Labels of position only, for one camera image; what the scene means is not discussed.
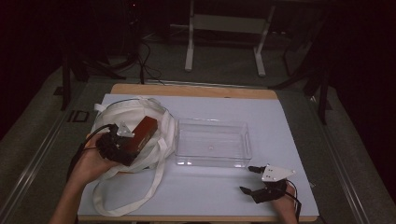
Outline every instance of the black stand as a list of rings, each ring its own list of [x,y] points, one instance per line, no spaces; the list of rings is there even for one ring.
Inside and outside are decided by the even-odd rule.
[[[65,110],[71,100],[70,87],[70,70],[73,71],[77,81],[88,81],[89,74],[87,66],[98,70],[100,73],[113,79],[126,79],[112,72],[111,69],[104,67],[99,62],[91,59],[89,56],[75,50],[74,46],[66,41],[62,34],[59,34],[60,46],[62,50],[62,66],[63,66],[63,103],[62,110]]]
[[[269,86],[268,89],[282,90],[289,85],[308,77],[308,81],[304,86],[304,94],[312,97],[318,88],[320,88],[318,116],[322,123],[326,124],[325,110],[327,104],[327,90],[329,89],[330,66],[323,56],[323,51],[320,49],[321,47],[314,43],[302,64],[291,75],[291,78],[275,86]]]

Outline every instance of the brown box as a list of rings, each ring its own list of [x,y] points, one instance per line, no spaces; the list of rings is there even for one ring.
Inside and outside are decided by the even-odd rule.
[[[145,116],[142,121],[134,128],[132,133],[134,137],[131,138],[122,149],[129,152],[136,152],[142,150],[149,139],[154,135],[158,129],[157,120],[148,116]]]

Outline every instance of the wooden table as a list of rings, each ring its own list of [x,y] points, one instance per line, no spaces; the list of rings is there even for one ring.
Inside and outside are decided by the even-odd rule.
[[[188,97],[216,97],[237,99],[269,99],[277,100],[276,93],[269,90],[237,89],[221,87],[196,87],[196,86],[161,86],[161,85],[135,85],[116,84],[111,90],[112,94],[131,95],[161,95],[161,96],[188,96]],[[275,221],[277,216],[123,216],[103,217],[100,215],[79,215],[81,221],[240,221],[264,222]],[[317,216],[300,216],[300,221],[314,221]]]

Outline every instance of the white paper sheet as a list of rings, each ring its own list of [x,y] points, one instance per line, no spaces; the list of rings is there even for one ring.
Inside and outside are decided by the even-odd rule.
[[[107,94],[103,104],[132,98]],[[267,163],[293,169],[289,178],[303,204],[301,216],[318,216],[318,208],[278,100],[150,96],[159,100],[176,119],[219,119],[244,121],[248,125],[252,160],[249,165]],[[118,208],[141,199],[149,189],[154,171],[116,175],[104,185],[105,208]],[[98,215],[92,203],[92,188],[85,188],[79,215]],[[139,216],[274,216],[269,203],[255,204],[240,186],[262,189],[261,175],[243,168],[193,167],[176,165],[168,157],[163,181],[154,197],[130,215]]]

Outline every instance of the hand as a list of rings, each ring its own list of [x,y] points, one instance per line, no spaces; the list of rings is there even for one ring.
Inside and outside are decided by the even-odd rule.
[[[88,183],[97,179],[100,175],[108,171],[111,167],[119,165],[118,162],[103,159],[98,149],[96,141],[102,134],[96,134],[89,141],[81,154],[68,182],[85,187]]]
[[[295,189],[289,183],[286,187],[286,192],[294,195]],[[297,223],[297,218],[295,216],[294,209],[294,199],[292,199],[288,195],[284,195],[283,197],[271,201],[272,206],[278,212],[280,218],[285,224],[294,224]]]

